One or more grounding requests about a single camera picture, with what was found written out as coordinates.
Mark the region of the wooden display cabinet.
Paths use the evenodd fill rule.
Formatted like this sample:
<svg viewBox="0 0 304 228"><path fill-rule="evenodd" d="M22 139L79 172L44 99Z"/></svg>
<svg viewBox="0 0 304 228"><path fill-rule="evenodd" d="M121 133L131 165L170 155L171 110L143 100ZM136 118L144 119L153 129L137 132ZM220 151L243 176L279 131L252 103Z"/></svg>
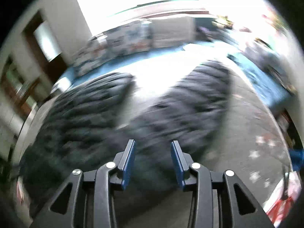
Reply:
<svg viewBox="0 0 304 228"><path fill-rule="evenodd" d="M4 64L1 75L1 88L13 103L14 110L26 120L31 111L37 106L35 89L40 84L40 78L25 81L19 73L11 56Z"/></svg>

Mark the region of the black puffer down coat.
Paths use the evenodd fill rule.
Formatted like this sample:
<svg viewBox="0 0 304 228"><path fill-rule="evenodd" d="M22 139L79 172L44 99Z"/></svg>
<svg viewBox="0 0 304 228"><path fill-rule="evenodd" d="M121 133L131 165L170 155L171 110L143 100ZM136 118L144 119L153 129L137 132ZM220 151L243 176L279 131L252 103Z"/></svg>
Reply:
<svg viewBox="0 0 304 228"><path fill-rule="evenodd" d="M37 211L72 172L97 169L137 144L131 183L116 206L128 211L160 201L176 188L170 144L200 158L220 127L230 94L230 71L222 63L197 66L122 128L115 126L130 74L109 74L60 95L20 161L20 175Z"/></svg>

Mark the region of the green framed window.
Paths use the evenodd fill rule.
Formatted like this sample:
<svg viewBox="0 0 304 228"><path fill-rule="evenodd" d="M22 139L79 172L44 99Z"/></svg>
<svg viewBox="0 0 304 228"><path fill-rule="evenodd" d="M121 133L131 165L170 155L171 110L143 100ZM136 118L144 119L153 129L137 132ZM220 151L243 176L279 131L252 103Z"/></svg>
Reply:
<svg viewBox="0 0 304 228"><path fill-rule="evenodd" d="M134 7L127 8L125 10L122 10L122 11L119 11L119 12L115 13L115 15L121 14L121 13L129 11L129 10L134 10L134 9L137 9L137 8L146 7L146 6L155 5L155 4L172 3L172 2L192 2L192 1L198 1L199 2L200 0L162 0L162 1L154 1L154 2L139 4L139 5L136 5Z"/></svg>

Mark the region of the grey star quilted mattress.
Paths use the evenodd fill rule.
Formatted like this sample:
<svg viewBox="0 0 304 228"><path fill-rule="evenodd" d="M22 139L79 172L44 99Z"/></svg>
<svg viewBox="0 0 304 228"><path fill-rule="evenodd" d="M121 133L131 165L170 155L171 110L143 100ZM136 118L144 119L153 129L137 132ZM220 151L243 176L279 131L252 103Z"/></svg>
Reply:
<svg viewBox="0 0 304 228"><path fill-rule="evenodd" d="M75 88L82 88L109 74L132 75L132 82L124 100L120 103L120 111L115 121L115 126L122 128L132 119L143 114L158 98L165 95L197 66L208 61L217 60L190 63L187 53L182 51L177 53L176 58L167 57L158 64L135 63L119 68L88 80L64 93ZM231 61L217 62L222 63L230 71L227 111L202 156L200 158L191 156L195 162L205 165L212 171L222 172L232 169L257 200L263 203L273 190L276 181L281 178L282 167L290 164L287 146L273 115L248 85L240 68ZM37 114L42 119L42 124L58 97L44 104L45 114ZM28 147L34 143L41 126L33 131L33 140ZM185 226L191 196L179 189L177 181L176 188L153 205L124 211L117 208L116 203L119 195L125 194L127 188L123 192L114 193L115 213L119 227ZM29 215L34 220L51 197L40 209L31 211L31 199L26 189L25 191L28 197Z"/></svg>

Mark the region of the left butterfly pillow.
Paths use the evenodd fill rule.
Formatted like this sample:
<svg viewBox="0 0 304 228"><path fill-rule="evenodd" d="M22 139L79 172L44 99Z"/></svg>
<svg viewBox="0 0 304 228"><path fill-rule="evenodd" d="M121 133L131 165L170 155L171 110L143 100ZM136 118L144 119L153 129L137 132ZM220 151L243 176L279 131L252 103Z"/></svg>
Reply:
<svg viewBox="0 0 304 228"><path fill-rule="evenodd" d="M102 66L111 59L106 36L101 33L90 38L85 46L73 56L73 67L77 77Z"/></svg>

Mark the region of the red plastic bag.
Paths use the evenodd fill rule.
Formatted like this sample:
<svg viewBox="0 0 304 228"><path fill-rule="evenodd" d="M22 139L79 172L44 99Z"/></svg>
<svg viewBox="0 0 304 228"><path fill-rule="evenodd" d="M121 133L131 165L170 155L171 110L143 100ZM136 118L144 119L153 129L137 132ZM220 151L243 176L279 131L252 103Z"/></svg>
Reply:
<svg viewBox="0 0 304 228"><path fill-rule="evenodd" d="M274 227L278 227L287 217L300 191L299 173L296 171L285 173L263 206Z"/></svg>

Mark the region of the plain white pillow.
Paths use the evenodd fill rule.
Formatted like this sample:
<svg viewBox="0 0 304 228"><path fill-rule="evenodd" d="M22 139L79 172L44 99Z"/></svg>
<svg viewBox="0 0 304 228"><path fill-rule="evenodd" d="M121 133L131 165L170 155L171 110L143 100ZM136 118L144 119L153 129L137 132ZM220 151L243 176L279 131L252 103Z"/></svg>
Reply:
<svg viewBox="0 0 304 228"><path fill-rule="evenodd" d="M191 43L195 39L195 20L187 15L151 19L153 48Z"/></svg>

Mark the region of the blue sofa bench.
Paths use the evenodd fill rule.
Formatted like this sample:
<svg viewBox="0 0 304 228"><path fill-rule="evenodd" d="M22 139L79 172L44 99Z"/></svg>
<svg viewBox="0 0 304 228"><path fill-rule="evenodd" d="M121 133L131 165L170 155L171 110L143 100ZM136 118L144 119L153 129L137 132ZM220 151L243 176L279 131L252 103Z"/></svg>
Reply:
<svg viewBox="0 0 304 228"><path fill-rule="evenodd" d="M114 56L109 50L111 59L108 62L81 77L76 76L72 63L55 82L52 92L65 92L90 79L130 64L146 62L158 64L167 57L176 58L178 52L185 51L190 63L206 60L234 62L242 70L261 101L274 115L286 108L295 92L280 66L278 54L269 45L253 38L250 31L227 28L214 17L187 16L195 20L193 42L165 48L153 48L152 43L149 51L126 56Z"/></svg>

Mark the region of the dark wooden door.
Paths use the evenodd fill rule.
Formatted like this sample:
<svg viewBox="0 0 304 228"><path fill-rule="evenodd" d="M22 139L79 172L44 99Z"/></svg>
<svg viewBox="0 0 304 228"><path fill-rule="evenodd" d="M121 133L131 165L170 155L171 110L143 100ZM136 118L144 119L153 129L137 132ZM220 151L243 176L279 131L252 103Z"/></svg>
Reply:
<svg viewBox="0 0 304 228"><path fill-rule="evenodd" d="M55 83L67 69L67 63L49 23L40 10L28 22L23 35L41 70Z"/></svg>

